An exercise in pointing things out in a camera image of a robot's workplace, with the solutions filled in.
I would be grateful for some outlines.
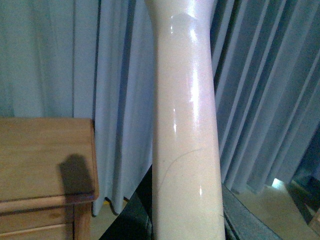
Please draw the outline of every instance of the dark object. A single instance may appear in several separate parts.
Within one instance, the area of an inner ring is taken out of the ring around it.
[[[227,240],[281,240],[222,185]],[[100,240],[152,239],[152,168]]]

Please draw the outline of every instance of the white mannequin arm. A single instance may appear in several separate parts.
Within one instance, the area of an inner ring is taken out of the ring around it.
[[[210,52],[214,0],[146,0],[155,56],[157,240],[225,239]]]

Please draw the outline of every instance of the beige floor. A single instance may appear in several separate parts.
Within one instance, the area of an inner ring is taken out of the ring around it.
[[[283,240],[320,240],[306,223],[314,215],[313,209],[319,207],[320,199],[309,202],[311,207],[307,206],[308,193],[297,184],[286,186],[276,180],[272,187],[266,186],[260,194],[247,190],[236,196]],[[103,205],[99,215],[92,218],[91,239],[98,240],[116,217],[109,204]]]

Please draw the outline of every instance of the wooden cabinet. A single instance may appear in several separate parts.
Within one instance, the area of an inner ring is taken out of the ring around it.
[[[98,192],[90,119],[0,118],[0,240],[88,240]]]

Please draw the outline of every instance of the drawer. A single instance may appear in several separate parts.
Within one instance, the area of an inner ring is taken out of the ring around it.
[[[0,234],[0,240],[72,240],[73,224],[59,224]]]
[[[0,214],[0,234],[72,223],[73,219],[72,205]]]

